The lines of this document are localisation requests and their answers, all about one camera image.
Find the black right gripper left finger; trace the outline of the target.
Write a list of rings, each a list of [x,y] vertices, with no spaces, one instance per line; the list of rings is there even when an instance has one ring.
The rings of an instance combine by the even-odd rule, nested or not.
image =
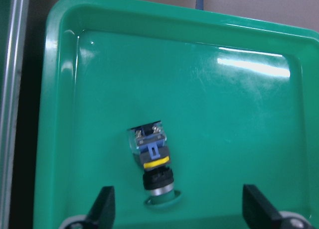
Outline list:
[[[115,221],[115,189],[103,187],[86,217],[89,227],[112,227]]]

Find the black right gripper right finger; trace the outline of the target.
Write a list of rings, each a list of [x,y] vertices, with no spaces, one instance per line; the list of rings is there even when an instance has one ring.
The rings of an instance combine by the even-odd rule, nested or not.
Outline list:
[[[282,216],[264,194],[253,184],[244,184],[242,216],[248,228],[280,228]]]

